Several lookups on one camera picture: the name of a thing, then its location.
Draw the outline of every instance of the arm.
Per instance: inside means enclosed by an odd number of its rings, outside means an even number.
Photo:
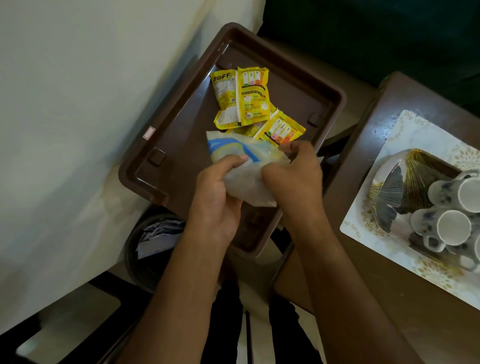
[[[329,363],[422,363],[362,281],[333,233],[322,204],[322,170],[312,145],[283,146],[288,166],[262,178],[284,213],[297,248]]]
[[[240,222],[241,201],[224,175],[246,160],[229,155],[203,170],[183,236],[117,363],[199,363],[220,266]]]

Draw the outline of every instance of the wooden table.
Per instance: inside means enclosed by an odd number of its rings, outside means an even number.
[[[401,73],[377,97],[324,186],[328,220],[380,305],[426,363],[480,363],[480,311],[340,232],[365,176],[400,113],[411,110],[480,149],[480,120]],[[275,291],[312,312],[295,249],[280,269]]]

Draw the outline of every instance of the black pants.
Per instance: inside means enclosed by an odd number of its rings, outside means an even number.
[[[320,354],[313,347],[298,322],[295,307],[280,296],[274,296],[269,310],[273,349],[276,364],[322,364]],[[235,364],[243,305],[238,286],[226,281],[212,305],[210,329],[202,355],[202,364]]]

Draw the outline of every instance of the transparent plastic bag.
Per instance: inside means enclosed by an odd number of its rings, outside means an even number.
[[[207,132],[208,149],[216,163],[228,154],[248,155],[240,167],[225,175],[225,188],[230,196],[239,198],[252,206],[275,207],[276,200],[262,181],[260,170],[271,162],[288,164],[290,159],[277,146],[245,135],[222,132]]]

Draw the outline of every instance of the teacup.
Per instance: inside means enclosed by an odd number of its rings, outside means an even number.
[[[467,170],[452,181],[437,181],[428,188],[437,207],[480,212],[480,170]]]
[[[428,250],[439,253],[447,245],[464,243],[471,232],[470,219],[457,210],[444,208],[422,208],[410,217],[414,232],[423,236],[423,245]]]
[[[460,254],[473,260],[473,267],[464,266],[460,260],[459,264],[464,269],[470,271],[477,270],[478,267],[480,267],[480,228],[474,229],[474,232],[470,235],[466,242],[456,246],[448,246],[447,250],[451,253]]]

